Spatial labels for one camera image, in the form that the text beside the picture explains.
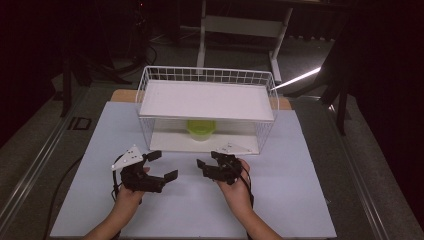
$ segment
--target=dark background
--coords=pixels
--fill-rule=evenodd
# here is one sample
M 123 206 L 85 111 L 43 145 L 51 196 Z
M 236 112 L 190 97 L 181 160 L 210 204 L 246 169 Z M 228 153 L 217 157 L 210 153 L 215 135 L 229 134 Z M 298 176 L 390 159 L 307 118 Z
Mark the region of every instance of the dark background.
M 170 2 L 152 4 L 149 19 L 177 39 L 175 26 L 198 24 L 200 1 Z M 299 10 L 293 15 L 288 34 L 304 36 L 305 40 L 337 39 L 324 63 L 326 71 L 320 74 L 340 81 L 349 79 L 349 93 L 357 98 L 399 186 L 424 227 L 424 9 L 416 2 L 358 1 L 359 10 L 353 11 L 347 22 L 344 13 L 320 15 Z M 122 57 L 123 53 L 131 57 L 128 43 L 137 22 L 134 2 L 120 3 L 1 2 L 0 146 L 55 94 L 50 80 L 62 72 L 64 42 L 104 65 L 111 65 L 112 57 Z M 216 11 L 222 9 L 226 6 L 216 7 Z M 249 5 L 243 5 L 243 9 L 246 14 L 262 13 L 249 11 Z M 273 14 L 278 18 L 278 11 Z

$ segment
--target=hand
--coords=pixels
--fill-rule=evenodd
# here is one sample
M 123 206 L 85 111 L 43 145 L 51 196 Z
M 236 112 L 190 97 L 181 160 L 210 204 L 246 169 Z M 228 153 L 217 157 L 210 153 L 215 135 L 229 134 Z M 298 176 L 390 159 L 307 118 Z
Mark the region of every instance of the hand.
M 118 197 L 112 211 L 97 227 L 91 230 L 83 239 L 111 239 L 124 228 L 134 216 L 144 192 L 125 188 L 119 189 Z
M 247 174 L 250 171 L 250 166 L 243 159 L 239 160 L 244 168 L 241 172 L 241 176 L 250 186 L 250 179 Z M 228 206 L 236 217 L 239 217 L 240 214 L 246 213 L 247 211 L 252 211 L 249 190 L 242 180 L 237 179 L 232 185 L 228 185 L 226 182 L 221 181 L 217 181 L 217 183 L 224 194 Z

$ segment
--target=cable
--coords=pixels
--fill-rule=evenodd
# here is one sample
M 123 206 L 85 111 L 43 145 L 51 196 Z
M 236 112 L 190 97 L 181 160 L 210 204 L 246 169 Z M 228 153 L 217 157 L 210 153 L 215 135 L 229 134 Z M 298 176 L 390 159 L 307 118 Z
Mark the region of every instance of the cable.
M 153 57 L 153 60 L 152 60 L 152 62 L 149 62 L 148 60 L 147 60 L 147 57 L 146 57 L 146 63 L 148 64 L 148 65 L 155 65 L 155 62 L 156 62 L 156 59 L 157 59 L 157 57 L 158 57 L 158 52 L 156 51 L 156 49 L 154 49 L 152 46 L 147 46 L 148 48 L 150 48 L 150 49 L 152 49 L 152 51 L 153 51 L 153 53 L 154 53 L 154 57 Z
M 199 30 L 196 30 L 196 31 L 194 31 L 192 33 L 188 33 L 187 35 L 184 35 L 184 36 L 178 38 L 178 40 L 189 38 L 191 36 L 196 35 L 199 32 L 200 32 Z M 154 37 L 154 38 L 150 39 L 149 42 L 155 43 L 155 44 L 161 44 L 161 45 L 169 45 L 169 44 L 173 44 L 174 43 L 174 41 L 167 41 L 167 42 L 158 41 L 159 39 L 161 39 L 162 37 L 165 37 L 165 36 L 166 36 L 166 34 L 161 34 L 161 35 L 159 35 L 157 37 Z
M 127 77 L 129 77 L 129 76 L 132 76 L 132 75 L 134 75 L 134 74 L 136 74 L 136 73 L 138 73 L 140 70 L 142 70 L 144 68 L 144 66 L 143 65 L 140 65 L 138 68 L 136 68 L 136 69 L 134 69 L 132 72 L 128 72 L 126 75 L 122 75 L 122 76 L 120 76 L 122 79 L 125 79 L 125 78 L 127 78 Z
M 114 164 L 122 157 L 124 156 L 123 154 L 121 156 L 119 156 L 118 158 L 116 158 Z M 116 199 L 118 198 L 118 193 L 119 193 L 119 186 L 121 186 L 122 183 L 118 184 L 118 181 L 116 180 L 116 171 L 112 171 L 112 176 L 113 176 L 113 190 L 111 192 L 113 201 L 116 201 Z
M 249 181 L 250 181 L 250 184 L 248 184 L 247 183 L 247 181 L 246 181 L 246 179 L 244 179 L 244 177 L 240 174 L 240 173 L 238 173 L 238 171 L 233 167 L 233 166 L 231 166 L 231 164 L 229 163 L 229 162 L 227 162 L 227 161 L 223 161 L 228 167 L 230 167 L 231 168 L 231 170 L 237 175 L 237 177 L 244 183 L 244 185 L 246 186 L 246 188 L 247 188 L 247 191 L 248 191 L 248 193 L 249 193 L 249 198 L 250 198 L 250 204 L 251 204 L 251 206 L 252 206 L 252 208 L 253 208 L 253 202 L 254 202 L 254 196 L 253 196 L 253 194 L 252 194 L 252 179 L 250 178 L 250 174 L 249 174 L 249 172 L 246 170 L 246 168 L 244 168 L 243 166 L 241 166 L 242 168 L 243 168 L 243 170 L 244 171 L 246 171 L 246 173 L 247 173 L 247 177 L 249 178 Z
M 72 163 L 72 165 L 68 168 L 68 170 L 66 170 L 65 174 L 62 176 L 62 178 L 60 179 L 58 185 L 56 186 L 56 189 L 55 189 L 55 191 L 53 193 L 53 199 L 50 202 L 49 215 L 47 216 L 47 224 L 46 224 L 46 228 L 44 230 L 43 239 L 47 239 L 47 236 L 48 236 L 48 233 L 49 233 L 50 220 L 51 220 L 51 217 L 52 217 L 54 202 L 56 200 L 57 193 L 59 192 L 60 186 L 62 185 L 63 180 L 65 180 L 65 178 L 68 175 L 68 173 L 82 160 L 82 158 L 83 157 L 81 156 L 74 163 Z

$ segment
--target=wire basket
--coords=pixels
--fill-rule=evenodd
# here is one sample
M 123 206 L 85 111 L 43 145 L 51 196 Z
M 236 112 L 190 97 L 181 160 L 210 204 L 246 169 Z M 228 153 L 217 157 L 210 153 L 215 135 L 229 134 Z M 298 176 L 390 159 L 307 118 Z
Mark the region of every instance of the wire basket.
M 151 80 L 264 86 L 269 98 L 269 104 L 272 109 L 274 120 L 278 115 L 278 94 L 276 90 L 272 90 L 275 87 L 275 83 L 271 72 L 220 68 L 148 66 L 145 67 L 143 71 L 135 99 L 137 112 L 147 146 L 150 146 L 156 119 L 143 117 L 140 115 L 140 111 L 142 109 L 145 93 L 149 88 L 149 82 Z M 255 123 L 259 151 L 264 146 L 272 126 L 273 122 Z

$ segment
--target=human hand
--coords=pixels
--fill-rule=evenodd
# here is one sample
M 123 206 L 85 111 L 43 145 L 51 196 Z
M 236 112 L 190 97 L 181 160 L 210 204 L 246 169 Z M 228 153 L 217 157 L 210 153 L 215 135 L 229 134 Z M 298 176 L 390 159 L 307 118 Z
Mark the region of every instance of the human hand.
M 245 160 L 239 160 L 244 168 L 242 169 L 241 176 L 244 178 L 244 180 L 246 180 L 250 187 L 250 179 L 248 176 L 250 166 Z M 232 185 L 228 185 L 226 182 L 221 181 L 217 181 L 217 183 L 222 193 L 224 194 L 228 206 L 236 217 L 239 217 L 241 214 L 248 211 L 252 211 L 249 190 L 241 179 L 237 179 L 237 181 Z
M 150 168 L 148 167 L 144 168 L 145 172 L 149 170 Z M 108 219 L 113 221 L 117 226 L 120 226 L 120 228 L 125 227 L 137 211 L 143 195 L 144 192 L 132 191 L 122 184 Z

